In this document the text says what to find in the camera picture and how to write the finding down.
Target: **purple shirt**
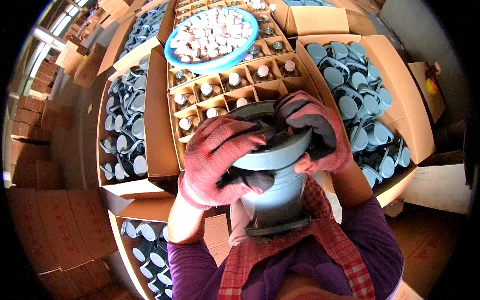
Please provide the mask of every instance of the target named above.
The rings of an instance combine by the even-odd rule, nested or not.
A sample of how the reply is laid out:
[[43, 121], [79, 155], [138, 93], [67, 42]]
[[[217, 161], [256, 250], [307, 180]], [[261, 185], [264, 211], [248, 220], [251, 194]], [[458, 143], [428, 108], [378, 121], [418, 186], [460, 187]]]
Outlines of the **purple shirt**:
[[[396, 287], [403, 257], [384, 213], [375, 197], [343, 210], [341, 228], [359, 250], [375, 289], [377, 300], [385, 299]], [[173, 280], [173, 298], [215, 300], [225, 261], [217, 268], [202, 243], [168, 244]], [[273, 300], [286, 272], [313, 278], [320, 288], [337, 295], [353, 296], [343, 270], [313, 236], [259, 262], [242, 289], [243, 299]]]

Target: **wall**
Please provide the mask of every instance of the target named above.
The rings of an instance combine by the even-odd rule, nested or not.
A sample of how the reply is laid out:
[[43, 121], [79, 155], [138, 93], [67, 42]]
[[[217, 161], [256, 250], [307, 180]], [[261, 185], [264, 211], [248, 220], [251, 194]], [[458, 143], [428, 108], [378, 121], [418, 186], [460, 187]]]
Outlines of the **wall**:
[[387, 0], [380, 16], [400, 39], [413, 61], [440, 63], [442, 75], [438, 81], [447, 110], [439, 125], [465, 118], [470, 103], [467, 76], [452, 43], [430, 8], [422, 0]]

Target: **hand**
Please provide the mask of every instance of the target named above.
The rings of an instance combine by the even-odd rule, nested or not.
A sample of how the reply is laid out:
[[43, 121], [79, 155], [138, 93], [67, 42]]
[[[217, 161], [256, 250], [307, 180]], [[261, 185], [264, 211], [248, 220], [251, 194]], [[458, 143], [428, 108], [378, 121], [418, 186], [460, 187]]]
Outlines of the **hand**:
[[296, 163], [295, 172], [317, 170], [333, 173], [343, 170], [353, 160], [350, 144], [344, 138], [342, 122], [329, 108], [304, 91], [279, 98], [274, 103], [276, 123], [295, 131], [313, 128], [313, 148]]
[[268, 190], [274, 180], [266, 173], [225, 173], [237, 159], [265, 145], [272, 136], [273, 131], [237, 115], [206, 120], [187, 144], [185, 171], [178, 180], [180, 194], [191, 206], [207, 210], [231, 204], [248, 192]]

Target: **white bottle cap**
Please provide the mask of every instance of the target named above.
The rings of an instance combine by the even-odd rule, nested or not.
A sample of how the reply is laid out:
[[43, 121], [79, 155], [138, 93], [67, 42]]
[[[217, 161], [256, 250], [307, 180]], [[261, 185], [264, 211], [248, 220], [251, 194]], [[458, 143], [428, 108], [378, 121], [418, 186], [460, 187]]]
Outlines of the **white bottle cap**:
[[175, 97], [173, 97], [173, 101], [176, 103], [183, 105], [185, 104], [185, 101], [187, 101], [187, 96], [182, 95], [182, 94], [176, 94]]
[[265, 65], [261, 65], [257, 71], [257, 73], [262, 77], [267, 76], [268, 72], [269, 72], [268, 67]]
[[207, 118], [218, 117], [218, 110], [215, 108], [209, 108], [207, 110]]
[[239, 82], [240, 82], [240, 76], [235, 72], [230, 73], [230, 75], [228, 76], [228, 83], [231, 85], [237, 85], [239, 84]]
[[202, 94], [208, 95], [209, 93], [212, 92], [212, 86], [209, 85], [208, 83], [204, 83], [200, 86], [200, 91], [202, 91]]
[[183, 130], [188, 130], [192, 126], [192, 120], [187, 119], [187, 118], [180, 119], [179, 126]]
[[292, 60], [287, 60], [285, 62], [285, 70], [289, 72], [295, 71], [295, 63]]
[[237, 107], [239, 108], [240, 106], [244, 106], [244, 105], [247, 105], [248, 104], [248, 101], [247, 99], [245, 98], [240, 98], [237, 100]]
[[249, 53], [245, 55], [245, 58], [243, 60], [253, 60], [253, 55]]

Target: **red plaid apron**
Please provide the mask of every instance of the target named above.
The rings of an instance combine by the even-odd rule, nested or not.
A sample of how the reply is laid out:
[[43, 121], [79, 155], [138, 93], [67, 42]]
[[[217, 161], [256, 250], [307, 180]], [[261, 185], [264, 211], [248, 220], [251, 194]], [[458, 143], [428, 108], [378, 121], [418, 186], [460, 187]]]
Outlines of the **red plaid apron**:
[[242, 287], [253, 266], [309, 235], [313, 235], [328, 256], [343, 269], [355, 298], [375, 299], [372, 280], [360, 253], [333, 219], [332, 208], [323, 189], [309, 175], [306, 181], [305, 203], [302, 206], [315, 207], [310, 212], [321, 218], [314, 219], [302, 231], [275, 237], [269, 243], [246, 239], [232, 247], [225, 263], [218, 300], [241, 300]]

